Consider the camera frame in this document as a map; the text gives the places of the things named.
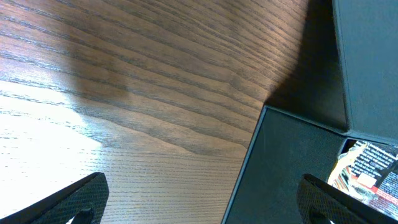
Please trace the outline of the clear trail mix packet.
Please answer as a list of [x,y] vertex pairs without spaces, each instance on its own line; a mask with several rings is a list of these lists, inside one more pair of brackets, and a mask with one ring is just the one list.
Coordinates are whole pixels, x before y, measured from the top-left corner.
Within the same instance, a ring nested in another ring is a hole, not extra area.
[[397,219],[397,146],[349,140],[327,183]]

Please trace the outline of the black gift box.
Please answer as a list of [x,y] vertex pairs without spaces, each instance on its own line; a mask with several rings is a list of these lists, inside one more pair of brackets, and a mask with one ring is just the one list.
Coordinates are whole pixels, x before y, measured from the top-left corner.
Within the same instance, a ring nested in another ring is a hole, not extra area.
[[349,140],[397,146],[397,2],[310,1],[289,77],[264,103],[223,223],[303,223]]

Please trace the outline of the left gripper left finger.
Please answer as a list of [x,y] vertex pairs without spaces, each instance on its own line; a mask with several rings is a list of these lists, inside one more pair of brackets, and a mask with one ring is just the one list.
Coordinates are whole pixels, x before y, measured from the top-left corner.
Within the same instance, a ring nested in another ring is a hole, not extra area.
[[1,223],[100,224],[109,197],[102,172],[94,172],[52,195],[1,219]]

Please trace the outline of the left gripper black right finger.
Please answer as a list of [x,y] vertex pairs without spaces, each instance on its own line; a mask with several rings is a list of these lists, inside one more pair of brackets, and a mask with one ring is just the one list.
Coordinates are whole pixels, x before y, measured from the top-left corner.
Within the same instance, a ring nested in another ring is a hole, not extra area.
[[311,174],[299,182],[297,205],[304,224],[397,224]]

